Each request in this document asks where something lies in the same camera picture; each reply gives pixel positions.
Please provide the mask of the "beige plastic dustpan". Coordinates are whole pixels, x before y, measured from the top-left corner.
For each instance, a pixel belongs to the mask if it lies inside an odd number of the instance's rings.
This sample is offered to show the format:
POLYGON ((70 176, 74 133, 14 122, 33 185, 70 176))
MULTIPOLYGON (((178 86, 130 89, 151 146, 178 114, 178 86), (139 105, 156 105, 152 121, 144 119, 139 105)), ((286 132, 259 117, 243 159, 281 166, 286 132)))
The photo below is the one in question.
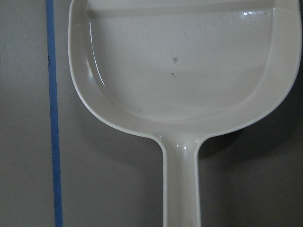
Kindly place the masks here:
POLYGON ((69 9, 81 101, 162 149, 165 227, 201 226, 201 145, 275 110, 301 47, 297 0, 73 0, 69 9))

